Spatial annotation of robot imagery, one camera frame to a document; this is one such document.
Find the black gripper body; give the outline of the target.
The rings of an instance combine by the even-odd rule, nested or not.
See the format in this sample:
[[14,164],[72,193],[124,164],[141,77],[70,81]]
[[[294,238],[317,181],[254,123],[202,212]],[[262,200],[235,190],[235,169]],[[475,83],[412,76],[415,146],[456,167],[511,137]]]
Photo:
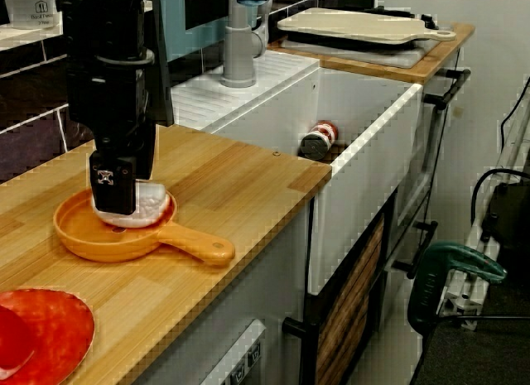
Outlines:
[[70,118],[93,134],[101,156],[152,156],[154,125],[147,118],[146,69],[154,54],[126,60],[70,55],[66,83]]

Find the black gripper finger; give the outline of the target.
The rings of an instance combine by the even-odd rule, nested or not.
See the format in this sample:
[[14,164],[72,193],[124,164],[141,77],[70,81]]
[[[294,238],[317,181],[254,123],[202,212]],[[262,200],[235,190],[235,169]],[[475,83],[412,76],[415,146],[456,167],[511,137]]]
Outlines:
[[152,152],[140,152],[136,155],[136,178],[149,180],[152,175],[154,157]]
[[93,152],[89,176],[97,210],[132,214],[136,209],[136,160],[131,156],[105,156]]

